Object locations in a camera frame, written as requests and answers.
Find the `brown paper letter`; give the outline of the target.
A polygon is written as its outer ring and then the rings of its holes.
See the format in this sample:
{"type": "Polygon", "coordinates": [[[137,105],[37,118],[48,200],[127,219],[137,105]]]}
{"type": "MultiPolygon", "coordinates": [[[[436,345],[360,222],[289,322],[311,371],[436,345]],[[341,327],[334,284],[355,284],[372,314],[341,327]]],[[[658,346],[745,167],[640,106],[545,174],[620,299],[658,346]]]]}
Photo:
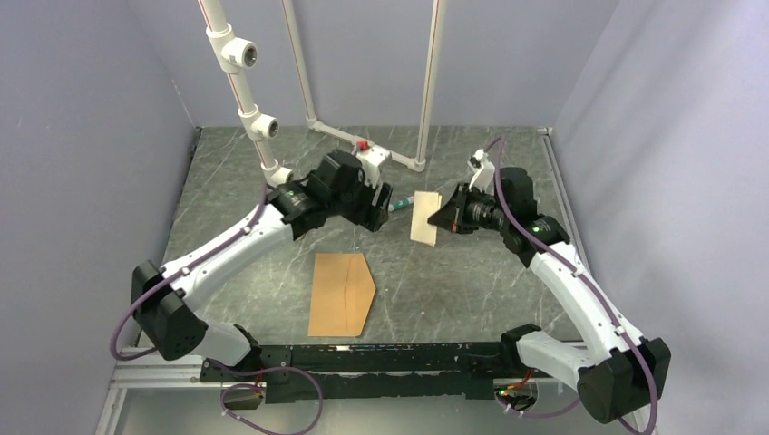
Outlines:
{"type": "Polygon", "coordinates": [[[437,240],[437,227],[428,223],[431,215],[442,205],[442,196],[435,191],[415,191],[410,239],[434,247],[437,240]]]}

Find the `green white glue stick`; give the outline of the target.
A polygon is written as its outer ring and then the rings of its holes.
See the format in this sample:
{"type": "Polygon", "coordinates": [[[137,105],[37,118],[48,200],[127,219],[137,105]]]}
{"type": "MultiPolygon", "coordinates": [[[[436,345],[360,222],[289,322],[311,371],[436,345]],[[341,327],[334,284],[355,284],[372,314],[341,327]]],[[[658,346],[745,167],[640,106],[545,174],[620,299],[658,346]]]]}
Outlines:
{"type": "Polygon", "coordinates": [[[400,200],[397,200],[395,202],[391,202],[388,205],[388,210],[390,212],[393,212],[393,211],[396,211],[396,210],[399,210],[399,209],[402,209],[402,208],[410,207],[410,206],[412,206],[413,203],[414,203],[414,196],[409,196],[409,197],[406,197],[404,199],[400,199],[400,200]]]}

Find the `brown paper envelope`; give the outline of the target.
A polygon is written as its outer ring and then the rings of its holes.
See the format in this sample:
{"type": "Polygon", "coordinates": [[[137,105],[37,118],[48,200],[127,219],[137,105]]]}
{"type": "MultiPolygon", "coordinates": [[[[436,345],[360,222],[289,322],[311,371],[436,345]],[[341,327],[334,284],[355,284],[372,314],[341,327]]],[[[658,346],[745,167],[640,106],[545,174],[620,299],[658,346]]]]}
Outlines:
{"type": "Polygon", "coordinates": [[[307,335],[360,336],[375,291],[375,282],[363,254],[316,254],[307,335]]]}

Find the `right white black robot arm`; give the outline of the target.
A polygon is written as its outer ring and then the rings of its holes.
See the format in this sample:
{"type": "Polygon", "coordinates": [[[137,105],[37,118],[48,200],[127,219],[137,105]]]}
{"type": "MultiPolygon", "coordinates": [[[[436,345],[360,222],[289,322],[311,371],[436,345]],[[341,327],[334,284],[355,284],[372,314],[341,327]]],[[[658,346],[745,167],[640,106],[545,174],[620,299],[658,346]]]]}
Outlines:
{"type": "Polygon", "coordinates": [[[667,344],[648,339],[609,301],[563,226],[538,211],[525,169],[499,169],[493,183],[491,194],[458,184],[428,223],[457,235],[478,229],[499,233],[505,247],[555,295],[584,346],[579,349],[525,324],[501,335],[495,356],[463,356],[460,363],[472,371],[494,363],[511,376],[545,372],[576,392],[584,409],[602,424],[647,408],[642,431],[651,433],[671,360],[667,344]]]}

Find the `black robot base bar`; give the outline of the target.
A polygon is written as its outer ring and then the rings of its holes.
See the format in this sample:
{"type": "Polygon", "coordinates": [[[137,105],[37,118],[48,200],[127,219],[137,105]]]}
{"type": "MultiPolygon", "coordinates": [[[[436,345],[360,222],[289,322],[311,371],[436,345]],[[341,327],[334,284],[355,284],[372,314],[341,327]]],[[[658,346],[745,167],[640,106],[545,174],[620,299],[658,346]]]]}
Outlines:
{"type": "Polygon", "coordinates": [[[269,404],[317,397],[490,400],[540,377],[499,341],[264,345],[253,362],[222,369],[205,359],[200,370],[204,383],[257,384],[269,404]]]}

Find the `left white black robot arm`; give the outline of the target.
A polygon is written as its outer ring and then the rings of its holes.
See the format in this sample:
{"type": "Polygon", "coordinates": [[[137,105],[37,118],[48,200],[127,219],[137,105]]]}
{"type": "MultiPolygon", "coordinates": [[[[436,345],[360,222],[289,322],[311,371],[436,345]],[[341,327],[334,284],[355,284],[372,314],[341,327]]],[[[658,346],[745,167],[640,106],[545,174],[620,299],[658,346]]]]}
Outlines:
{"type": "Polygon", "coordinates": [[[392,195],[381,176],[388,158],[379,147],[332,150],[302,179],[268,188],[251,212],[203,246],[163,266],[136,266],[130,314],[153,351],[166,361],[199,355],[237,380],[253,378],[261,364],[258,341],[242,326],[203,319],[199,309],[231,277],[330,218],[379,230],[392,195]]]}

